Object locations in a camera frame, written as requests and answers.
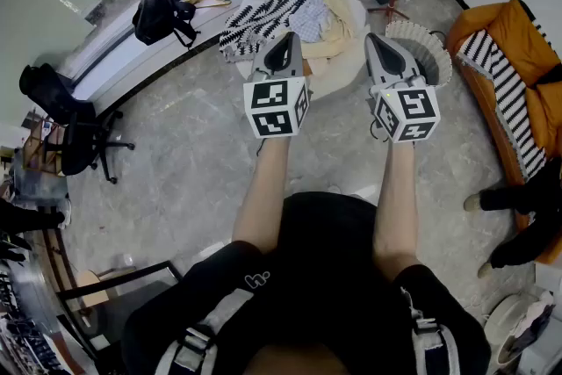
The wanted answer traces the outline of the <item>black office chair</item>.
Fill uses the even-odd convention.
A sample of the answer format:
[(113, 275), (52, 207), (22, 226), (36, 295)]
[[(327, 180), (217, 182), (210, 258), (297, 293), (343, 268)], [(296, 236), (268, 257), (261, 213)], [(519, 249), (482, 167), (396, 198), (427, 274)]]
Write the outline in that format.
[(87, 168), (96, 169), (101, 165), (105, 180), (111, 184), (118, 182), (110, 175), (106, 150), (135, 150), (132, 142), (111, 139), (115, 123), (123, 118), (123, 112), (114, 111), (105, 118), (97, 115), (94, 104), (74, 98), (63, 77), (47, 63), (39, 67), (27, 65), (19, 78), (19, 88), (56, 125), (64, 128), (60, 139), (46, 139), (44, 157), (59, 156), (61, 173), (65, 176), (74, 176)]

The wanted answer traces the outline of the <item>blue checked clothes garment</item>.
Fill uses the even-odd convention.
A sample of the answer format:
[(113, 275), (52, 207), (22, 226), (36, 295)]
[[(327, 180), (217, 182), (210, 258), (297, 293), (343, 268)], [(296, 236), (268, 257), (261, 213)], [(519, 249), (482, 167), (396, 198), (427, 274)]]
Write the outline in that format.
[(306, 43), (321, 41), (321, 32), (328, 23), (329, 8), (324, 0), (304, 0), (289, 16), (289, 28)]

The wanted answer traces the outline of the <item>white round appliance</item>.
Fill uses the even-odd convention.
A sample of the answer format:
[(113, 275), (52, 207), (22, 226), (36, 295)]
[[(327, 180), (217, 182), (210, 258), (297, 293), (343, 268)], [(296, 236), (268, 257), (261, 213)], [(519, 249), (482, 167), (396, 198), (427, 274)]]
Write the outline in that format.
[(562, 375), (562, 295), (510, 295), (489, 315), (486, 375)]

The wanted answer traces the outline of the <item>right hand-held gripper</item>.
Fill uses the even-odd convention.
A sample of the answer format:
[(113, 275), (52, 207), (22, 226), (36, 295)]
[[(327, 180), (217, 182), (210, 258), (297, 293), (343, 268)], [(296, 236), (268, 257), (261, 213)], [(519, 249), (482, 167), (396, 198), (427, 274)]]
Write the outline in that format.
[(420, 76), (416, 59), (397, 41), (373, 32), (365, 36), (364, 53), (375, 84), (368, 98), (374, 117), (371, 135), (392, 143), (427, 140), (441, 115), (435, 87)]

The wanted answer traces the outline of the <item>black backpack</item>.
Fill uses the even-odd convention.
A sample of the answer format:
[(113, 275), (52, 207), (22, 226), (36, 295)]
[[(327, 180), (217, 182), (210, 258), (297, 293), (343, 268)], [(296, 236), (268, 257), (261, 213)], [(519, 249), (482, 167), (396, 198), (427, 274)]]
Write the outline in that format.
[(192, 25), (196, 7), (177, 0), (141, 0), (133, 15), (135, 37), (147, 46), (174, 34), (180, 44), (190, 49), (198, 31)]

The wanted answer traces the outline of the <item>orange sofa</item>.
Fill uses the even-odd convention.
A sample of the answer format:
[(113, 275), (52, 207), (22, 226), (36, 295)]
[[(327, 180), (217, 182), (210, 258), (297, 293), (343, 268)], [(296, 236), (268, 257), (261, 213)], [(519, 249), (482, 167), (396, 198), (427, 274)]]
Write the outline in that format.
[[(455, 61), (464, 41), (481, 30), (488, 32), (526, 86), (525, 101), (531, 132), (537, 146), (544, 150), (546, 162), (562, 157), (562, 59), (552, 48), (536, 16), (523, 0), (509, 0), (463, 11), (446, 41)], [(507, 180), (505, 184), (484, 190), (512, 185), (522, 184), (511, 184)], [(515, 212), (515, 234), (535, 219), (533, 213), (521, 215), (513, 209), (508, 210)], [(561, 252), (562, 231), (533, 261), (550, 262)]]

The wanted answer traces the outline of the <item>black white striped blanket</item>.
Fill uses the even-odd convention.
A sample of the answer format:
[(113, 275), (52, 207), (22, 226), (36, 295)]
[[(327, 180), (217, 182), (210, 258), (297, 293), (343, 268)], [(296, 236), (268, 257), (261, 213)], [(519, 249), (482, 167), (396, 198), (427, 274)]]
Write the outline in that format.
[(506, 179), (524, 184), (545, 165), (547, 156), (531, 132), (523, 80), (485, 30), (464, 41), (456, 62), (485, 117)]

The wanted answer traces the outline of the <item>white woven laundry basket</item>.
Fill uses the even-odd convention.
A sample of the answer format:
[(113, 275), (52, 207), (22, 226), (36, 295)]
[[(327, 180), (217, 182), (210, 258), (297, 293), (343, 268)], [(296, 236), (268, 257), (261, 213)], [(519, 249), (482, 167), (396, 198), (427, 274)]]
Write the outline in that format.
[(427, 84), (436, 89), (444, 87), (452, 77), (452, 60), (441, 32), (410, 21), (393, 21), (385, 27), (385, 36), (404, 47), (424, 70)]

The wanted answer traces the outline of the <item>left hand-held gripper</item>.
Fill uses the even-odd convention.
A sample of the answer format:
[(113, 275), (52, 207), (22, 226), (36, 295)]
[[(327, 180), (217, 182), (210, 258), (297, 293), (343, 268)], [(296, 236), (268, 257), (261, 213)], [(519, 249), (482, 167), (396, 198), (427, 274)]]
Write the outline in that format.
[[(256, 54), (256, 68), (243, 84), (244, 109), (257, 139), (299, 133), (310, 107), (300, 38), (287, 32)], [(283, 75), (275, 73), (283, 70)]]

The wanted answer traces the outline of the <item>wooden shelf unit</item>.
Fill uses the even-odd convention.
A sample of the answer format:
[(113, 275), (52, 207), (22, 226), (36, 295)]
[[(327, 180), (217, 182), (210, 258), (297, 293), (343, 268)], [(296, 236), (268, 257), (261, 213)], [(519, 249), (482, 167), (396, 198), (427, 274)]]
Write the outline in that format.
[(51, 119), (39, 119), (35, 122), (22, 147), (23, 169), (63, 177), (61, 151), (52, 150), (49, 146), (61, 145), (64, 133), (65, 126), (60, 126)]

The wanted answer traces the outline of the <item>person's left forearm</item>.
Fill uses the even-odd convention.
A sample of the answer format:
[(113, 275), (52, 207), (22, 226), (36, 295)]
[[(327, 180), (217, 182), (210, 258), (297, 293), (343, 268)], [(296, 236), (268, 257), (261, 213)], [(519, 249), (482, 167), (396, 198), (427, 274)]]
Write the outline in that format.
[(248, 242), (262, 253), (269, 253), (277, 246), (290, 143), (290, 137), (263, 142), (248, 192), (234, 223), (232, 239)]

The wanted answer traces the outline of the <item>person's right forearm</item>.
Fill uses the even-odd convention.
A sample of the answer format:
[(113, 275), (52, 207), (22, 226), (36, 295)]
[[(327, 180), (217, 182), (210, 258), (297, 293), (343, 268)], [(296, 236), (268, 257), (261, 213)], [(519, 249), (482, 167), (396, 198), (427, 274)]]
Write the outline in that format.
[(390, 143), (374, 223), (373, 262), (393, 281), (416, 265), (418, 211), (415, 194), (414, 144)]

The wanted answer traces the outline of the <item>person's black t-shirt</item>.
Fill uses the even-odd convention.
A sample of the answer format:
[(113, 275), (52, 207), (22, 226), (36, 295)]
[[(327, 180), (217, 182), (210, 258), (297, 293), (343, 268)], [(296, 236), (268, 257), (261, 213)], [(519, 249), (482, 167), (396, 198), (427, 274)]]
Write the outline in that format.
[(375, 268), (375, 215), (376, 207), (359, 198), (291, 195), (273, 251), (231, 242), (131, 314), (121, 337), (126, 375), (154, 375), (167, 348), (237, 288), (253, 297), (214, 339), (212, 375), (242, 375), (273, 345), (322, 345), (349, 375), (416, 375), (402, 290), (453, 334), (461, 375), (486, 375), (491, 350), (482, 327), (428, 267), (410, 266), (393, 281)]

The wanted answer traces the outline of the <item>round white table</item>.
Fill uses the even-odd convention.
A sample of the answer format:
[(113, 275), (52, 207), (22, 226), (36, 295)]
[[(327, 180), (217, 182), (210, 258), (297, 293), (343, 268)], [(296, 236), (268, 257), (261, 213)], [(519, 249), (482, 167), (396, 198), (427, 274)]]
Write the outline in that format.
[[(266, 0), (242, 0), (240, 7), (258, 5)], [(352, 19), (355, 36), (337, 55), (330, 58), (315, 58), (306, 61), (312, 100), (332, 98), (343, 94), (361, 82), (367, 75), (364, 56), (364, 38), (371, 30), (368, 13), (359, 0), (346, 0)]]

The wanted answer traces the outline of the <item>black white patterned throw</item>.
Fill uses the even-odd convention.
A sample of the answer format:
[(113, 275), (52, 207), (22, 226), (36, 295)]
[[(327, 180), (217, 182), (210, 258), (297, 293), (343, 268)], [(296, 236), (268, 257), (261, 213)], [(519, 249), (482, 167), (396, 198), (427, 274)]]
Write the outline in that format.
[(266, 44), (289, 30), (289, 17), (307, 0), (259, 0), (241, 6), (225, 23), (219, 50), (225, 61), (253, 60)]

